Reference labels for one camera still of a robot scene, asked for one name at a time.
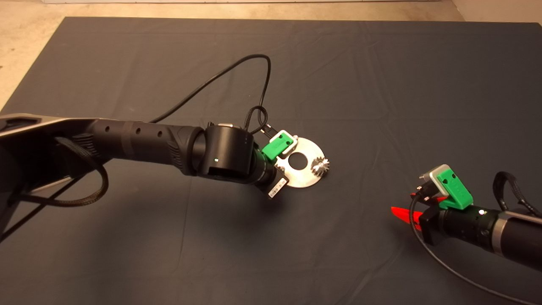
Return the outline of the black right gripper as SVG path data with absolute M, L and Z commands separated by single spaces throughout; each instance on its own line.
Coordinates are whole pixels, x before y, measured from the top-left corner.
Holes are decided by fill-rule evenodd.
M 411 193 L 410 197 L 418 199 L 418 203 L 440 203 L 447 197 L 423 197 Z M 411 224 L 409 210 L 401 207 L 390 208 L 392 215 L 406 224 Z M 464 210 L 449 208 L 444 210 L 438 206 L 429 207 L 426 211 L 414 211 L 415 230 L 421 231 L 423 241 L 435 247 L 447 238 L 475 245 L 496 255 L 502 255 L 493 242 L 494 228 L 502 211 L 470 205 Z

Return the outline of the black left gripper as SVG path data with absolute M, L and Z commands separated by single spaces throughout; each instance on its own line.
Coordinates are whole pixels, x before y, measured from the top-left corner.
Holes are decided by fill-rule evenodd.
M 273 199 L 289 181 L 284 171 L 267 160 L 259 147 L 255 146 L 252 151 L 252 185 L 256 186 L 267 198 Z

